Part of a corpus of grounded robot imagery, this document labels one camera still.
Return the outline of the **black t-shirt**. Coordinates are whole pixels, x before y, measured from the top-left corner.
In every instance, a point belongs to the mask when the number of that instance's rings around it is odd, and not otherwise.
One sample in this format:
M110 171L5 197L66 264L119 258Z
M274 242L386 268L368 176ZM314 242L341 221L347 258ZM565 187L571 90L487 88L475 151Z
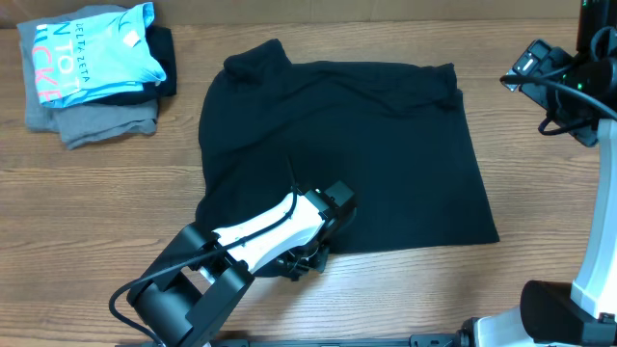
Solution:
M335 254L491 244L495 222L451 64L294 64L278 40L227 58L199 126L208 229L341 181L357 214Z

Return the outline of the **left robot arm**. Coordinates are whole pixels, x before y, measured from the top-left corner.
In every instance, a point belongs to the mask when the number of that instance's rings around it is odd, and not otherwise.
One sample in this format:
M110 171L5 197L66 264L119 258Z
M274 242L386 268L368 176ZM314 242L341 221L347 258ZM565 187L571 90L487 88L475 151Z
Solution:
M266 212L231 227L182 229L134 284L128 303L158 346L206 346L267 267L297 280L323 272L329 237L356 214L353 191L338 181L321 191L292 188Z

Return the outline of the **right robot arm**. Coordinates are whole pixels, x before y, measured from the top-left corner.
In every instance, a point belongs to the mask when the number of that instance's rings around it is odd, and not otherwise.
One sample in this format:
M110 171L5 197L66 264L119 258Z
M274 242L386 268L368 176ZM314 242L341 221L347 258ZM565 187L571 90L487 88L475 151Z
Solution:
M500 81L543 107L538 130L599 147L588 244L570 282L531 280L519 304L471 318L455 346L613 346L616 343L616 4L582 0L576 55L535 40Z

